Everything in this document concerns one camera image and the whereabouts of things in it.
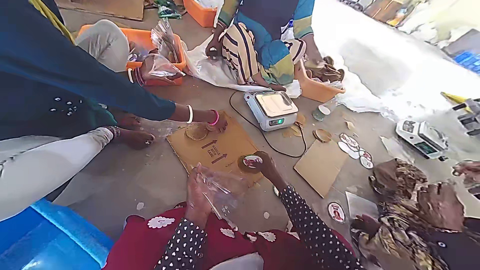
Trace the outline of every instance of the digital weighing scale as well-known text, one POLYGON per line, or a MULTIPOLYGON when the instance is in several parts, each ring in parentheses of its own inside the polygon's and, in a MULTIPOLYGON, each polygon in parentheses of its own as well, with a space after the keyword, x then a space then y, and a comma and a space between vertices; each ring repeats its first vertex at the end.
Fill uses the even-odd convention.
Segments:
POLYGON ((429 126, 427 122, 402 120, 396 125, 396 133, 426 159, 439 158, 440 161, 447 159, 443 156, 448 150, 447 138, 442 132, 429 126))
POLYGON ((297 120, 299 109, 284 91, 251 91, 244 98, 264 131, 288 127, 297 120))

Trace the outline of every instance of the cardboard sheet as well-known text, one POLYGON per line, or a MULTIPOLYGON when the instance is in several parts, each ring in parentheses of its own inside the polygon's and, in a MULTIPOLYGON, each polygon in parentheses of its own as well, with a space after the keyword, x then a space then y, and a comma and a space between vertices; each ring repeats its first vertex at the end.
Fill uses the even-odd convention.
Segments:
POLYGON ((213 171, 232 173, 249 179, 252 186, 260 180, 261 173, 242 172, 238 167, 240 156, 246 156, 258 151, 252 140, 240 124, 229 117, 228 128, 224 133, 209 132, 205 139, 194 141, 185 135, 185 128, 181 128, 167 137, 173 150, 188 173, 200 162, 213 171))
POLYGON ((55 0, 58 7, 141 21, 144 0, 55 0))
POLYGON ((335 141, 315 140, 293 168, 325 198, 347 157, 335 141))

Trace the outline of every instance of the small plastic cup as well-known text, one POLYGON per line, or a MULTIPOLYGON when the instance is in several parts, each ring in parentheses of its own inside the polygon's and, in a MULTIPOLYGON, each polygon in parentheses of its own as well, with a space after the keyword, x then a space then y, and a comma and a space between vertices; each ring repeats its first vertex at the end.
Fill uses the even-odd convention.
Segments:
POLYGON ((328 109, 325 105, 319 105, 312 112, 312 116, 318 121, 323 121, 327 115, 330 115, 330 109, 328 109))

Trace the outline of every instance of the yellow object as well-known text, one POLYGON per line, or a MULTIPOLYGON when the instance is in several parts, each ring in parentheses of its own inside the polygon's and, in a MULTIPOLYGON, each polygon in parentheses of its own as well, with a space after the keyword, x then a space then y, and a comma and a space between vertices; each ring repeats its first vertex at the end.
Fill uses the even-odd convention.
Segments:
MULTIPOLYGON (((451 101, 453 101, 457 104, 461 104, 461 103, 465 102, 465 100, 468 99, 468 98, 464 98, 464 97, 461 97, 461 96, 448 94, 448 93, 445 93, 445 92, 440 92, 440 94, 442 94, 442 96, 446 97, 447 99, 449 99, 449 100, 451 100, 451 101)), ((466 107, 465 110, 473 113, 472 110, 469 107, 466 107)))
POLYGON ((68 38, 73 44, 75 44, 75 40, 73 39, 68 29, 41 0, 28 0, 28 2, 32 4, 38 11, 40 11, 40 13, 45 16, 45 18, 49 19, 52 22, 53 26, 60 30, 60 32, 62 32, 62 34, 66 38, 68 38))

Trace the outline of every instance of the bracelet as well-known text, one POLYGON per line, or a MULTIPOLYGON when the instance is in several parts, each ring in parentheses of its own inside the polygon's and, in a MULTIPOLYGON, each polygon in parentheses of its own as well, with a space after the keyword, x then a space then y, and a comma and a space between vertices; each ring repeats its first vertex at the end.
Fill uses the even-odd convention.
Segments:
POLYGON ((144 80, 144 77, 142 76, 142 73, 140 72, 140 68, 136 68, 133 72, 135 74, 135 77, 137 78, 137 83, 140 86, 144 86, 145 80, 144 80))
POLYGON ((216 123, 218 123, 218 120, 220 120, 220 114, 218 114, 218 111, 216 111, 216 110, 212 110, 212 111, 215 112, 216 120, 215 120, 215 122, 213 122, 213 123, 208 123, 208 122, 207 122, 207 124, 209 124, 209 125, 216 125, 216 123))
POLYGON ((131 68, 129 68, 129 69, 127 70, 128 78, 130 79, 130 82, 131 82, 131 83, 133 83, 132 70, 133 70, 133 69, 131 69, 131 68))
POLYGON ((106 126, 105 128, 107 128, 108 130, 110 130, 110 132, 112 132, 114 139, 120 137, 120 128, 119 127, 117 127, 115 125, 111 125, 111 126, 106 126))
POLYGON ((189 109, 189 111, 190 111, 190 118, 188 119, 187 124, 190 124, 190 123, 192 123, 192 121, 193 121, 193 109, 192 109, 192 107, 191 107, 190 105, 187 105, 187 107, 188 107, 188 109, 189 109))

